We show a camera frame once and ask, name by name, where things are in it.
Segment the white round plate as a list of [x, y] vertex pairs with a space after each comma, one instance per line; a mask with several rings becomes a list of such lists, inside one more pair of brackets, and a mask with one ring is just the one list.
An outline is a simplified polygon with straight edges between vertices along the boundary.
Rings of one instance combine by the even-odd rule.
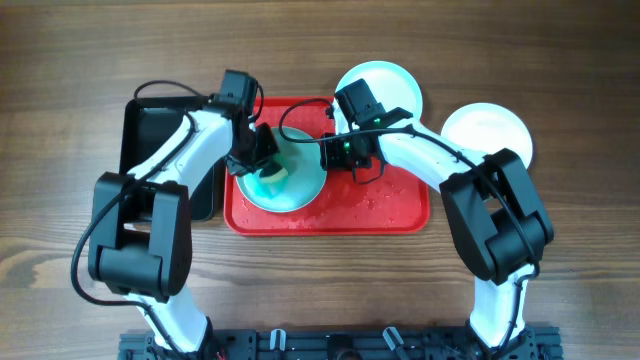
[[472, 103], [454, 111], [440, 135], [464, 148], [493, 154], [508, 148], [528, 168], [533, 160], [532, 136], [511, 110], [494, 103]]

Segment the light blue plate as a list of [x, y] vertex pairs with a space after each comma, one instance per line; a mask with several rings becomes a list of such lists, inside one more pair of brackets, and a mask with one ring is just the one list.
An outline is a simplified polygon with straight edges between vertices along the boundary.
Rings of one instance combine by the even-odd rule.
[[416, 79], [403, 67], [387, 61], [368, 61], [350, 69], [338, 82], [336, 92], [364, 79], [374, 98], [386, 111], [396, 107], [409, 111], [413, 117], [400, 121], [399, 127], [411, 123], [422, 131], [423, 94]]
[[287, 213], [310, 204], [322, 191], [327, 171], [320, 165], [318, 143], [297, 143], [282, 138], [277, 127], [271, 128], [279, 152], [275, 161], [287, 174], [275, 183], [264, 183], [258, 173], [237, 177], [242, 195], [256, 207], [273, 213]]

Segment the green yellow sponge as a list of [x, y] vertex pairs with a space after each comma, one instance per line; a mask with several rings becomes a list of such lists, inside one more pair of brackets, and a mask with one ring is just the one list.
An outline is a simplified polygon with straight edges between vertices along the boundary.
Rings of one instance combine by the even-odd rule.
[[287, 161], [284, 157], [277, 155], [267, 162], [264, 168], [258, 173], [258, 180], [262, 184], [275, 184], [288, 177], [289, 171], [286, 167]]

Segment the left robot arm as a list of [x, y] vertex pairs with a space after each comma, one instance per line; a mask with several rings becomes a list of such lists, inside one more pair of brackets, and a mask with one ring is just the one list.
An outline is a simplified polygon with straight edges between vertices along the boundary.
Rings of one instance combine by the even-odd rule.
[[192, 261], [190, 197], [224, 160], [239, 175], [265, 167], [275, 141], [248, 105], [176, 108], [172, 134], [124, 173], [94, 188], [92, 221], [72, 257], [71, 281], [86, 301], [132, 306], [171, 359], [222, 359], [210, 319], [186, 280]]

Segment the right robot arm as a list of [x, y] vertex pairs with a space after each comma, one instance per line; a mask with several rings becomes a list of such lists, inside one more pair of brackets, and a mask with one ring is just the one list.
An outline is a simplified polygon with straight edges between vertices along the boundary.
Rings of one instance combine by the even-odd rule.
[[474, 275], [469, 326], [495, 359], [524, 331], [528, 283], [554, 238], [547, 210], [518, 154], [465, 149], [396, 108], [364, 124], [326, 133], [321, 165], [355, 171], [373, 159], [416, 176], [442, 198], [456, 251]]

